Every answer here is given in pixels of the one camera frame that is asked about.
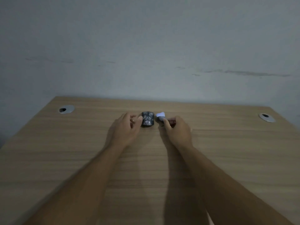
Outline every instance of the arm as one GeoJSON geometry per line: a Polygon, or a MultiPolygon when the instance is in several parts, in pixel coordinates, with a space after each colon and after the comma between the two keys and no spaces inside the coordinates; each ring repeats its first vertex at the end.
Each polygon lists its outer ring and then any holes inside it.
{"type": "Polygon", "coordinates": [[[165,119],[164,124],[170,141],[195,178],[215,225],[292,224],[194,148],[190,127],[182,118],[165,119]]]}
{"type": "Polygon", "coordinates": [[[122,151],[137,137],[142,117],[123,114],[109,146],[66,183],[25,224],[87,224],[95,219],[111,172],[122,151]]]}

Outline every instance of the person's left hand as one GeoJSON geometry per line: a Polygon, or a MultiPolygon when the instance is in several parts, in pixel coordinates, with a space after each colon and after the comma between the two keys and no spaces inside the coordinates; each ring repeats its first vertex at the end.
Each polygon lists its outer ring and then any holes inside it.
{"type": "Polygon", "coordinates": [[[126,113],[117,119],[110,145],[127,147],[137,138],[143,117],[135,117],[126,113]]]}

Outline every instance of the table surface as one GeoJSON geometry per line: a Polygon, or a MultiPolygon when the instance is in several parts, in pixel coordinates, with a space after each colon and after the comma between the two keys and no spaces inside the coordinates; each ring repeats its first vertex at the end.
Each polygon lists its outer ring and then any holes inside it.
{"type": "MultiPolygon", "coordinates": [[[[180,115],[196,148],[300,224],[300,136],[271,108],[75,97],[55,97],[0,150],[0,224],[21,223],[102,149],[116,118],[142,111],[180,115]],[[72,113],[58,113],[68,104],[72,113]]],[[[102,224],[208,224],[193,178],[158,123],[141,128],[121,155],[99,216],[102,224]]]]}

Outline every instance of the person's left arm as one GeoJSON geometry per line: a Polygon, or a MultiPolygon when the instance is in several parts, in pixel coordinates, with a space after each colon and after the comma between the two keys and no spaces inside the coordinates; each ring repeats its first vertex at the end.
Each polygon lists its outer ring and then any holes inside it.
{"type": "Polygon", "coordinates": [[[87,224],[95,219],[106,185],[122,151],[137,137],[142,117],[123,114],[109,145],[66,183],[24,224],[87,224]]]}

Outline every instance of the wall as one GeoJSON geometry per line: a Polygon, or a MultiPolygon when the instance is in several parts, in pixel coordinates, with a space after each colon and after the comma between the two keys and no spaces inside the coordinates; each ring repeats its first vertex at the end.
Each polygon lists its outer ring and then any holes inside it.
{"type": "Polygon", "coordinates": [[[270,106],[300,127],[300,0],[0,0],[0,138],[56,95],[270,106]]]}

